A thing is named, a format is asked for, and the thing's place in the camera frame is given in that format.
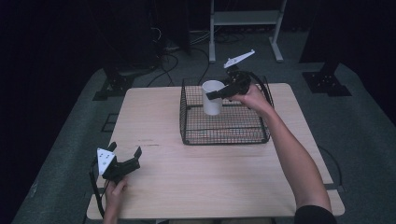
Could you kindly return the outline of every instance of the wooden table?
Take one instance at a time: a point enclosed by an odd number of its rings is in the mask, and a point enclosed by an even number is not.
[[[279,116],[316,162],[325,184],[332,178],[288,84],[270,84]],[[180,87],[130,89],[111,142],[119,161],[142,147],[131,173],[120,218],[292,217],[295,201],[272,140],[239,146],[185,146],[179,131]],[[98,186],[104,185],[100,176]],[[336,216],[345,207],[329,190]],[[87,216],[100,219],[94,197]]]

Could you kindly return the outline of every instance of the wire basket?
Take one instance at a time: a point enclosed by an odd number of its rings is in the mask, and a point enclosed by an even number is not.
[[[268,142],[270,133],[265,122],[255,111],[239,102],[224,99],[219,115],[207,115],[203,109],[202,88],[200,85],[196,86],[197,82],[196,78],[185,78],[181,87],[179,125],[185,145],[214,146]]]

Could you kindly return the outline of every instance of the white marker tag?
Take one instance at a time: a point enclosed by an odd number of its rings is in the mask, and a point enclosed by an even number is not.
[[[98,148],[98,167],[99,175],[102,175],[107,170],[108,165],[113,161],[115,155],[114,152]]]
[[[228,62],[224,64],[224,68],[228,68],[234,64],[237,64],[239,62],[241,62],[242,60],[246,59],[248,56],[254,54],[255,51],[252,49],[250,52],[246,53],[246,54],[242,54],[238,57],[232,58],[232,59],[228,59]]]

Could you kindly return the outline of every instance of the black curtain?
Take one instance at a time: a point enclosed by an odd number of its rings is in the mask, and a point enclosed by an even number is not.
[[[396,123],[396,2],[322,0],[300,63],[336,57]]]
[[[10,223],[97,69],[84,1],[13,0],[0,7],[1,223]]]

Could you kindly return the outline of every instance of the white cup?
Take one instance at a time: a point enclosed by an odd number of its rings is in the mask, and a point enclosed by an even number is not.
[[[224,84],[216,80],[208,80],[202,85],[202,101],[204,103],[204,112],[207,115],[215,116],[220,113],[222,108],[222,99],[209,100],[207,93],[212,91],[219,91],[224,88]]]

